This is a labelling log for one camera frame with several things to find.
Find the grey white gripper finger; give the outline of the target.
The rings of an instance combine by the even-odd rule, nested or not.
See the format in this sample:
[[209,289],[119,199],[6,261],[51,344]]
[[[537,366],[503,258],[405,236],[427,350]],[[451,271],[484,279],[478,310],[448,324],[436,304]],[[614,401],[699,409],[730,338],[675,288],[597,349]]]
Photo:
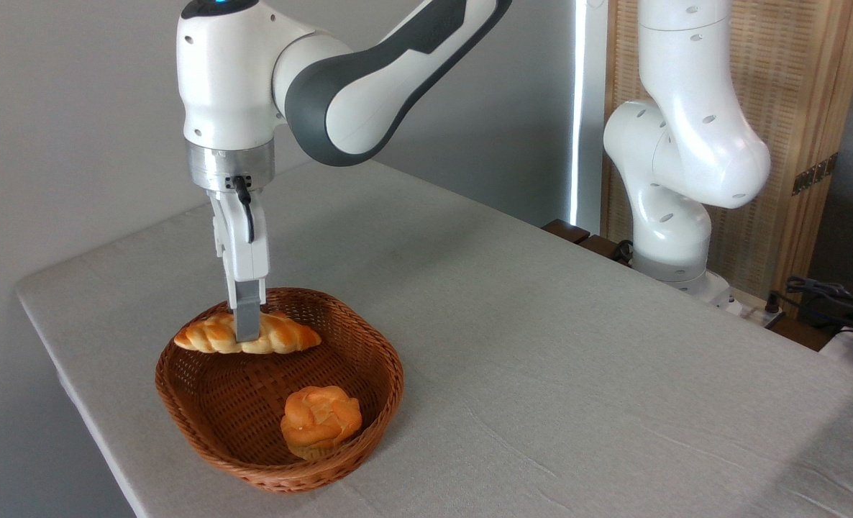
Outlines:
[[266,302],[265,279],[227,280],[228,302],[234,316],[237,343],[255,341],[261,329],[261,306]]

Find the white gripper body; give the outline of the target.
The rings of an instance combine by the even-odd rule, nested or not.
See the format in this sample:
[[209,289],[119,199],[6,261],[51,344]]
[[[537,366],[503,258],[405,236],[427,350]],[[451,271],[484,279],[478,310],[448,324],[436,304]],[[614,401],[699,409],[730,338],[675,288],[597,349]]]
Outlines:
[[228,280],[265,278],[270,270],[268,226],[259,191],[248,194],[251,203],[243,206],[233,191],[207,191],[214,211],[216,252]]

